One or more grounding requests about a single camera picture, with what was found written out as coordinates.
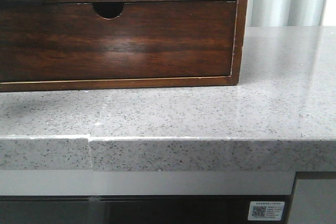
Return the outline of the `dark wooden drawer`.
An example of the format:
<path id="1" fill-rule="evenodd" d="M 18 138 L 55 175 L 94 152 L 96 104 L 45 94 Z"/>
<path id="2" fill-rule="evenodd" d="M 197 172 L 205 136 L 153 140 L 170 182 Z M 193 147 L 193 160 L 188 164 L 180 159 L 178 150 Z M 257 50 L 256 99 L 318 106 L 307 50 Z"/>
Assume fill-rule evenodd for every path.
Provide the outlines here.
<path id="1" fill-rule="evenodd" d="M 124 4 L 100 17 L 90 4 L 1 11 L 1 80 L 56 81 L 225 76 L 236 4 Z"/>

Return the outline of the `black glass oven door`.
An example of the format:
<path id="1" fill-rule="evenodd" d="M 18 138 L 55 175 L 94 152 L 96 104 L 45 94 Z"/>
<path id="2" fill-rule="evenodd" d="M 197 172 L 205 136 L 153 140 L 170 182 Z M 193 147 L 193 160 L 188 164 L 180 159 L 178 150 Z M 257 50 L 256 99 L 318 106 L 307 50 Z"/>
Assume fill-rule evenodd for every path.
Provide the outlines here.
<path id="1" fill-rule="evenodd" d="M 284 201 L 281 221 L 248 221 L 251 201 Z M 290 196 L 2 196 L 1 223 L 287 223 Z"/>

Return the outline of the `white QR code sticker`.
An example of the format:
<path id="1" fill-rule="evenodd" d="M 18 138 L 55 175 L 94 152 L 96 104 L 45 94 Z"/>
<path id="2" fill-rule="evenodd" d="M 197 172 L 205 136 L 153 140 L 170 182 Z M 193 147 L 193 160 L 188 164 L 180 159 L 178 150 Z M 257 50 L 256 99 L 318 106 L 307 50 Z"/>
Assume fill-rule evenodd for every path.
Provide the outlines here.
<path id="1" fill-rule="evenodd" d="M 284 201 L 251 201 L 247 220 L 281 221 L 284 208 Z"/>

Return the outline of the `grey cabinet panel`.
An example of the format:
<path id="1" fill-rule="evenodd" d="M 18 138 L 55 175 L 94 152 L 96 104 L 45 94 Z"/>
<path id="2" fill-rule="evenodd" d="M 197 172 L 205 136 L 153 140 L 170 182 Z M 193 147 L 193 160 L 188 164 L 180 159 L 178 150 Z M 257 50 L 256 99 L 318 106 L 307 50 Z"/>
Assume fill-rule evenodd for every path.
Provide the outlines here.
<path id="1" fill-rule="evenodd" d="M 288 223 L 335 223 L 335 172 L 299 172 Z"/>

